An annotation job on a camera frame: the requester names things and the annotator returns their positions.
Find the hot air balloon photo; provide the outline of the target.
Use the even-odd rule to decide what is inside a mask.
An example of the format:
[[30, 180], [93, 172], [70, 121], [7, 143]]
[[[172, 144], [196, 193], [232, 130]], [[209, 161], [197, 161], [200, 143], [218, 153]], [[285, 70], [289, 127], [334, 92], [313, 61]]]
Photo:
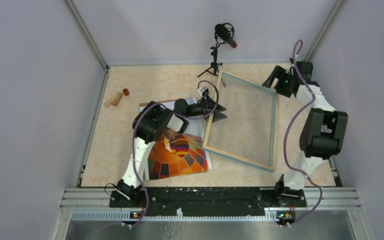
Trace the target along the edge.
[[189, 119], [183, 133], [166, 131], [153, 145], [144, 173], [146, 180], [160, 180], [204, 173], [213, 169], [210, 153], [203, 148], [201, 119]]

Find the wooden picture frame blue edge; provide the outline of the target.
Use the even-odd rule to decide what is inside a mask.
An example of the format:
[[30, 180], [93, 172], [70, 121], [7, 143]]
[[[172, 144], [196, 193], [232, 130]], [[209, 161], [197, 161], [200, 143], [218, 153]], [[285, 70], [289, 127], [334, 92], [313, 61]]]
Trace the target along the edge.
[[226, 119], [208, 119], [203, 148], [226, 158], [274, 172], [277, 162], [278, 95], [269, 88], [220, 71], [214, 100]]

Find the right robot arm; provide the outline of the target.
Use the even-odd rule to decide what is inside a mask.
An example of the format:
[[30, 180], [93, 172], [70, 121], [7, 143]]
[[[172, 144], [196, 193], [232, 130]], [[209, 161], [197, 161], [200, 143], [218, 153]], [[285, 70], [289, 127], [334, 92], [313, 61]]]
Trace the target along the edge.
[[299, 137], [300, 153], [293, 165], [286, 160], [288, 172], [276, 183], [273, 200], [279, 206], [303, 201], [308, 177], [331, 156], [340, 153], [348, 123], [348, 114], [331, 106], [320, 85], [312, 81], [313, 64], [298, 61], [289, 69], [275, 66], [263, 87], [273, 87], [285, 97], [294, 96], [308, 113]]

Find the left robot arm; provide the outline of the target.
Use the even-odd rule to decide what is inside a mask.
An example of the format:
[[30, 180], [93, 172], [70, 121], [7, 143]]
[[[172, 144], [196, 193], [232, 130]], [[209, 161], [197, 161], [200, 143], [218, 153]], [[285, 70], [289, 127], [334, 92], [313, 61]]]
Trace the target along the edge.
[[136, 206], [142, 197], [140, 188], [143, 188], [145, 197], [149, 197], [143, 175], [152, 148], [162, 136], [168, 136], [168, 130], [176, 133], [174, 138], [177, 138], [188, 128], [188, 120], [207, 120], [212, 114], [226, 119], [227, 116], [223, 114], [225, 110], [207, 92], [201, 95], [200, 100], [191, 104], [186, 99], [179, 98], [174, 101], [172, 109], [162, 103], [150, 101], [133, 121], [132, 154], [116, 187], [121, 200], [129, 207]]

